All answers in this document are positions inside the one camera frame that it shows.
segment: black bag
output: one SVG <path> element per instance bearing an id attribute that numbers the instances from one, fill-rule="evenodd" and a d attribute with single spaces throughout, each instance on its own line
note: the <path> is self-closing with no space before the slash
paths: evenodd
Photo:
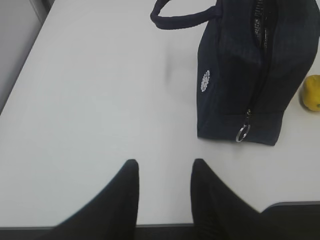
<path id="1" fill-rule="evenodd" d="M 198 50 L 198 137 L 275 145 L 318 51 L 316 1 L 217 0 L 197 14 L 159 16 L 168 2 L 158 0 L 151 13 L 160 29 L 208 21 Z"/>

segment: zipper pull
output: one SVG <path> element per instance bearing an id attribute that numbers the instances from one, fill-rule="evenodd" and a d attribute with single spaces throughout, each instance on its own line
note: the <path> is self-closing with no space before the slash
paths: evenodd
<path id="1" fill-rule="evenodd" d="M 251 109 L 248 109 L 248 111 L 245 113 L 244 124 L 235 138 L 235 141 L 237 143 L 241 143 L 248 135 L 251 128 L 250 117 L 251 117 Z"/>

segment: yellow fruit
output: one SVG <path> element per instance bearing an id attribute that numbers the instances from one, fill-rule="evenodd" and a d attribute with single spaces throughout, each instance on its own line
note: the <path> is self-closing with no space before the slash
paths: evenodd
<path id="1" fill-rule="evenodd" d="M 320 75 L 306 78 L 302 90 L 302 100 L 308 109 L 320 112 Z"/>

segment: white logo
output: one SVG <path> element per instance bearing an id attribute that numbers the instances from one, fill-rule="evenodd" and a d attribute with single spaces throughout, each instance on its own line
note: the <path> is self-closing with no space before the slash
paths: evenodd
<path id="1" fill-rule="evenodd" d="M 210 71 L 206 71 L 206 73 L 204 74 L 203 78 L 202 78 L 202 82 L 201 82 L 201 91 L 204 92 L 209 84 L 209 80 L 210 80 Z"/>

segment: metal key ring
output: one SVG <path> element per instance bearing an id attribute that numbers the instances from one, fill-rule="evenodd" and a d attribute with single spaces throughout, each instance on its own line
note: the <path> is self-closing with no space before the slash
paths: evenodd
<path id="1" fill-rule="evenodd" d="M 250 131 L 251 125 L 250 124 L 244 124 L 243 127 L 240 129 L 240 131 L 238 132 L 235 140 L 237 143 L 241 143 L 246 136 L 248 135 L 249 131 Z"/>

